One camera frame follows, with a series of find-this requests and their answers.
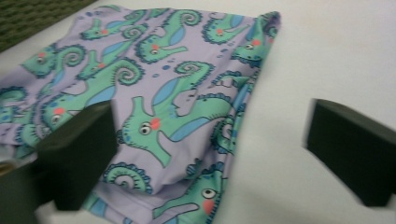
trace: green seahorse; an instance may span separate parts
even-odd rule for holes
[[[103,174],[104,181],[110,184],[117,184],[127,189],[136,189],[150,194],[152,187],[149,184],[150,177],[145,171],[137,168],[133,164],[120,162],[111,164]]]
[[[185,211],[168,221],[171,223],[192,223],[202,221],[200,223],[212,223],[216,211],[219,207],[221,195],[225,189],[225,179],[222,177],[224,164],[218,162],[212,165],[209,170],[204,170],[199,175],[187,191],[180,197],[172,199],[161,207],[153,210],[154,220],[173,208],[183,205],[194,205],[190,210]]]
[[[244,111],[238,111],[235,117],[229,116],[220,121],[212,133],[212,143],[219,154],[233,154],[236,147],[236,137],[242,123]]]
[[[177,10],[171,14],[162,26],[157,27],[136,45],[136,55],[144,63],[156,63],[172,54],[187,51],[184,46],[175,47],[186,34],[187,26],[194,26],[201,21],[202,15],[194,10]]]
[[[239,15],[212,13],[210,18],[202,33],[204,40],[212,44],[224,44],[249,27],[240,26],[244,17]]]
[[[28,93],[23,87],[0,90],[0,123],[29,124],[35,114],[36,104],[28,105]]]
[[[232,59],[247,63],[252,68],[260,67],[276,37],[278,18],[277,12],[260,16],[248,32],[245,44],[234,50]]]
[[[82,32],[81,38],[84,40],[100,39],[105,36],[114,35],[120,32],[120,29],[124,26],[134,25],[140,21],[146,14],[146,10],[135,10],[131,14],[126,15],[124,19],[126,21],[112,21],[104,28],[102,28],[102,22],[99,19],[93,19],[93,23],[90,29]]]
[[[15,141],[21,146],[35,147],[39,141],[50,133],[44,125],[23,124],[15,134]]]
[[[165,13],[169,8],[153,8],[149,14],[148,18],[146,20],[152,19],[152,18],[157,18],[161,16],[163,13]]]
[[[45,103],[42,106],[42,120],[55,130],[86,106],[111,99],[116,92],[117,81],[121,85],[130,86],[143,75],[144,71],[135,61],[128,58],[119,60],[92,78],[81,81],[79,85],[85,86],[82,93],[72,93],[70,89],[65,89]]]
[[[9,87],[0,90],[0,123],[11,123],[18,113],[18,103],[26,98],[27,92],[23,87]]]
[[[22,66],[37,78],[45,78],[55,68],[57,51],[56,44],[51,44],[26,60]]]
[[[136,25],[126,29],[123,34],[128,40],[111,45],[102,51],[101,59],[98,61],[95,49],[90,50],[88,55],[87,65],[78,74],[77,78],[86,80],[93,77],[98,72],[102,71],[106,66],[115,62],[117,59],[122,57],[124,53],[131,47],[131,45],[138,39],[143,33],[147,31],[148,27],[146,24]]]
[[[36,75],[37,78],[44,78],[54,70],[52,80],[47,83],[38,94],[40,98],[41,96],[50,94],[52,87],[62,81],[66,66],[77,66],[83,61],[84,57],[85,49],[81,45],[56,49],[56,45],[53,44],[42,49],[38,54],[25,61],[22,66]]]
[[[133,98],[133,111],[118,131],[120,143],[151,153],[163,167],[171,156],[158,142],[160,133],[170,141],[178,142],[213,119],[224,118],[231,108],[231,98],[222,93],[186,96],[193,100],[188,113],[179,114],[175,104],[177,96],[196,88],[212,70],[208,63],[184,62],[175,69],[183,74],[165,83],[154,96],[151,105],[153,115],[145,112],[143,98]]]

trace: lavender fabric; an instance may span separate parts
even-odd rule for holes
[[[119,153],[84,208],[122,224],[211,223],[279,20],[277,12],[81,12],[64,38],[1,80],[0,155],[30,158],[84,107],[112,100]]]

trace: swimsuit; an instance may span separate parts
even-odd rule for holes
[[[112,100],[119,153],[84,208],[122,224],[211,223],[279,20],[83,11],[64,38],[1,80],[0,155],[32,158],[38,141],[83,108]]]

